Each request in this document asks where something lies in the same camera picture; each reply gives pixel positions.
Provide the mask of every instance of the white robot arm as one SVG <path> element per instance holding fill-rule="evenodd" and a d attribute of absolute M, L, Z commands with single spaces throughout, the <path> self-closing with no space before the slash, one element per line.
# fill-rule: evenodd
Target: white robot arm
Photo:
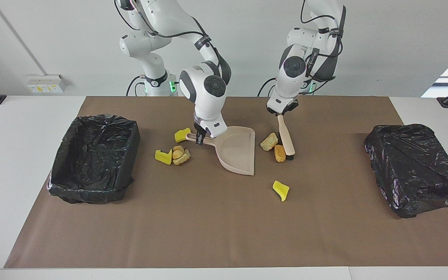
<path fill-rule="evenodd" d="M 313 21 L 318 30 L 296 27 L 288 33 L 289 47 L 283 52 L 276 87 L 267 102 L 267 110 L 273 114 L 284 114 L 297 107 L 296 97 L 304 83 L 333 80 L 343 49 L 345 6 L 338 0 L 304 0 L 304 5 L 305 2 L 311 8 L 311 20 L 301 21 Z"/>
<path fill-rule="evenodd" d="M 198 21 L 189 16 L 176 0 L 116 1 L 122 9 L 129 11 L 131 23 L 142 32 L 138 37 L 122 37 L 121 48 L 142 62 L 151 88 L 163 86 L 169 76 L 161 57 L 151 51 L 166 46 L 173 37 L 194 43 L 205 61 L 184 69 L 179 86 L 184 96 L 194 103 L 197 143 L 202 144 L 206 134 L 215 138 L 224 133 L 227 125 L 221 110 L 226 100 L 226 85 L 231 79 L 231 68 Z"/>

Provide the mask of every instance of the black plastic bag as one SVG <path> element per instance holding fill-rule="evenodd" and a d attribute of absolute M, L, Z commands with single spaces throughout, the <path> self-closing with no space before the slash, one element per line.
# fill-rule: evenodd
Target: black plastic bag
<path fill-rule="evenodd" d="M 138 147 L 135 121 L 117 115 L 77 117 L 56 153 L 49 193 L 69 203 L 123 199 Z"/>
<path fill-rule="evenodd" d="M 364 146 L 381 193 L 398 216 L 448 207 L 448 156 L 430 128 L 375 126 Z"/>

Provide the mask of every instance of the electrical outlet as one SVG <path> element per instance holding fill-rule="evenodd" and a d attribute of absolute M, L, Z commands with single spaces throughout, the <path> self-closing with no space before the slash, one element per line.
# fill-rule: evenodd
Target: electrical outlet
<path fill-rule="evenodd" d="M 64 93 L 67 85 L 63 79 L 50 80 L 48 86 L 53 93 Z"/>
<path fill-rule="evenodd" d="M 27 75 L 30 81 L 27 87 L 32 93 L 64 93 L 67 88 L 61 75 Z"/>
<path fill-rule="evenodd" d="M 41 90 L 43 93 L 52 93 L 51 89 L 49 88 L 49 82 L 51 80 L 40 80 L 37 83 L 37 88 Z"/>
<path fill-rule="evenodd" d="M 27 88 L 32 93 L 41 93 L 41 90 L 39 89 L 39 87 L 37 87 L 38 83 L 39 83 L 39 80 L 32 79 L 27 82 Z"/>

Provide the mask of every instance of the brown paper mat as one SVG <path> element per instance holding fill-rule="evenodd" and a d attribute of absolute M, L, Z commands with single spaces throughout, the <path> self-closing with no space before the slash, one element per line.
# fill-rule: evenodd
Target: brown paper mat
<path fill-rule="evenodd" d="M 377 124 L 402 124 L 388 98 L 300 98 L 285 116 L 297 154 L 281 164 L 258 146 L 278 130 L 266 102 L 228 98 L 222 112 L 256 132 L 247 177 L 190 142 L 188 163 L 154 160 L 192 127 L 184 98 L 87 97 L 79 115 L 138 122 L 135 182 L 107 205 L 71 205 L 43 188 L 5 267 L 448 266 L 448 208 L 400 219 L 376 186 L 362 142 Z M 285 202 L 275 180 L 291 187 Z"/>

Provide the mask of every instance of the beige dustpan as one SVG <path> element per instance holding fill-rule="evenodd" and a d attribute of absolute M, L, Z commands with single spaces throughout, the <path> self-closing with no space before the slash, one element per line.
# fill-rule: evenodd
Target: beige dustpan
<path fill-rule="evenodd" d="M 187 134 L 186 139 L 196 140 L 196 135 Z M 212 139 L 205 137 L 203 143 L 212 145 L 220 164 L 230 172 L 254 175 L 255 131 L 243 126 L 229 126 L 227 131 Z"/>

